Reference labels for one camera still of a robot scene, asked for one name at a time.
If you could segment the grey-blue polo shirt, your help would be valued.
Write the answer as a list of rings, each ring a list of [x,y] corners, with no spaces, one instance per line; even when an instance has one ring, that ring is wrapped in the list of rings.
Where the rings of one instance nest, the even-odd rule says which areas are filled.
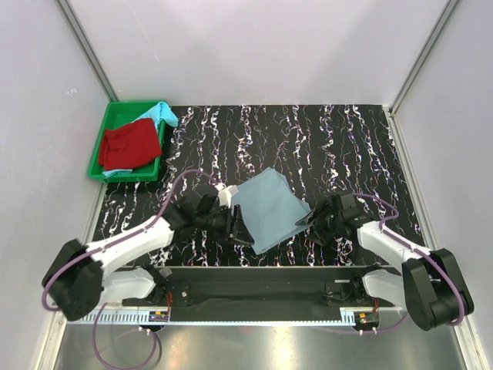
[[[310,205],[291,191],[287,178],[272,167],[240,184],[232,204],[241,207],[256,255],[305,231],[307,227],[297,222],[311,212]]]

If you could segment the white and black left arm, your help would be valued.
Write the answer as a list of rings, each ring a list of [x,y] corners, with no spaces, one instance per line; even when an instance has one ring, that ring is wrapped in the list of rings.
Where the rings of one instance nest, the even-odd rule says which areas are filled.
[[[105,303],[158,307],[172,293],[166,277],[143,265],[128,263],[151,251],[185,241],[197,230],[220,243],[249,245],[254,239],[243,221],[240,205],[232,203],[236,186],[219,184],[195,190],[169,202],[164,211],[142,224],[105,240],[82,244],[66,242],[42,279],[42,304],[77,321]]]

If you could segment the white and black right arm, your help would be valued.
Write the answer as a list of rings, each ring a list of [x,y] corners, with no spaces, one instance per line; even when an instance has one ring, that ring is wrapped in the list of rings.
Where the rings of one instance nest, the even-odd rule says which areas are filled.
[[[422,330],[441,325],[458,326],[473,313],[475,304],[455,256],[447,249],[431,250],[387,227],[364,209],[362,193],[332,193],[298,225],[311,228],[311,239],[323,245],[343,237],[372,252],[396,271],[370,267],[350,286],[359,305],[381,298],[403,308]]]

